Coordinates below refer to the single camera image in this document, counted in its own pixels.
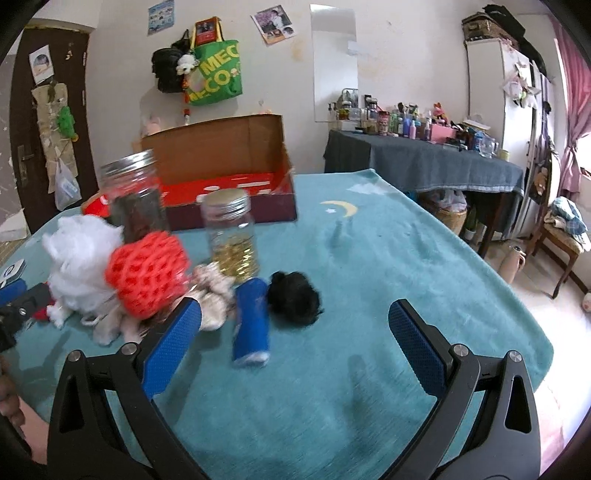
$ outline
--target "human hand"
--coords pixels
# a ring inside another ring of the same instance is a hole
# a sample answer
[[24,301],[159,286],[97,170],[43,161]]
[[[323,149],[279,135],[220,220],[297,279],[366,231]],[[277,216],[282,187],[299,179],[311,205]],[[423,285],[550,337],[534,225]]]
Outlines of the human hand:
[[0,415],[8,418],[15,427],[21,427],[25,423],[25,415],[21,410],[17,386],[7,375],[8,364],[1,356],[0,369]]

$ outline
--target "bottle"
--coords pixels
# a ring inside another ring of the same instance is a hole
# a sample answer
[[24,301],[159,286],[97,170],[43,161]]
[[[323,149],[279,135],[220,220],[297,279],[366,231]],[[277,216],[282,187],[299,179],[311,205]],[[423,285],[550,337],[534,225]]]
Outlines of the bottle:
[[431,120],[427,118],[427,123],[425,124],[425,136],[423,138],[425,142],[431,140]]
[[404,127],[402,129],[402,134],[406,138],[408,138],[408,135],[410,133],[410,122],[411,122],[410,116],[409,115],[406,115],[404,117],[404,123],[403,123]]
[[256,276],[259,265],[255,247],[255,222],[251,198],[243,189],[208,193],[201,204],[212,261],[238,283]]
[[111,222],[123,226],[126,244],[150,232],[168,230],[152,150],[104,165],[100,169],[100,190],[109,202]]

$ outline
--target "moon pattern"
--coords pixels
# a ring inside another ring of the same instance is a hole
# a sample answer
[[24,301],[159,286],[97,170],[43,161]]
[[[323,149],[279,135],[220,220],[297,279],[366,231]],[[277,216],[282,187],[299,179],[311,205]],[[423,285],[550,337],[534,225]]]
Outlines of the moon pattern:
[[349,202],[342,202],[340,200],[328,200],[326,202],[322,202],[322,205],[338,205],[342,208],[345,209],[345,215],[343,216],[344,218],[346,217],[352,217],[353,215],[355,215],[357,213],[358,208],[353,205],[352,203]]

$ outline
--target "poster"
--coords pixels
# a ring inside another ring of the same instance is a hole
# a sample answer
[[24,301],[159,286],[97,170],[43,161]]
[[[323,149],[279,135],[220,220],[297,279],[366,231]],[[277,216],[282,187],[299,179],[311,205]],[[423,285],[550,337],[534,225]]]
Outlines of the poster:
[[281,5],[257,12],[252,15],[252,19],[267,45],[273,45],[296,34],[293,23]]
[[29,63],[31,64],[31,72],[35,79],[35,85],[53,77],[53,62],[49,54],[49,45],[41,47],[29,55]]
[[166,0],[148,9],[148,35],[174,25],[174,0]]

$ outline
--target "black hair bun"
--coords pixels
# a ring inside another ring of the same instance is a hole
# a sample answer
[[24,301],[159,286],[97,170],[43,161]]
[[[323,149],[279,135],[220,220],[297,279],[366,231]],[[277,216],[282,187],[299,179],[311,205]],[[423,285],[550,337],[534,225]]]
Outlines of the black hair bun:
[[275,272],[267,291],[271,311],[296,325],[312,325],[323,313],[320,295],[300,272]]

